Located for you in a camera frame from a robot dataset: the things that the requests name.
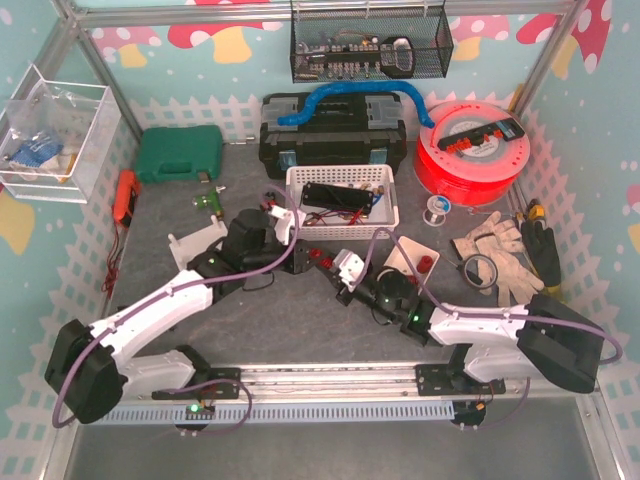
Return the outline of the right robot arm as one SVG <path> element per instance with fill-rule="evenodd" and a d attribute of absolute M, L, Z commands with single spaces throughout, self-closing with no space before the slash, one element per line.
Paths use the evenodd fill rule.
<path fill-rule="evenodd" d="M 374 320 L 397 325 L 421 345 L 452 346 L 449 376 L 457 387 L 507 378 L 543 378 L 569 392 L 593 392 L 602 329 L 553 298 L 536 294 L 524 305 L 470 308 L 436 305 L 401 270 L 373 271 L 354 252 L 311 251 L 344 306 L 366 305 Z"/>

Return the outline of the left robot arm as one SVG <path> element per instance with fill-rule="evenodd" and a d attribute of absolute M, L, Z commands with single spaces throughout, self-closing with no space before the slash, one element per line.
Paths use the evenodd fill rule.
<path fill-rule="evenodd" d="M 52 424 L 93 423 L 127 396 L 181 395 L 207 385 L 207 366 L 190 349 L 141 357 L 139 351 L 187 318 L 244 287 L 254 276 L 310 267 L 301 239 L 305 213 L 276 204 L 244 209 L 225 234 L 192 251 L 178 274 L 132 305 L 89 325 L 78 319 L 57 333 L 44 379 L 56 392 Z"/>

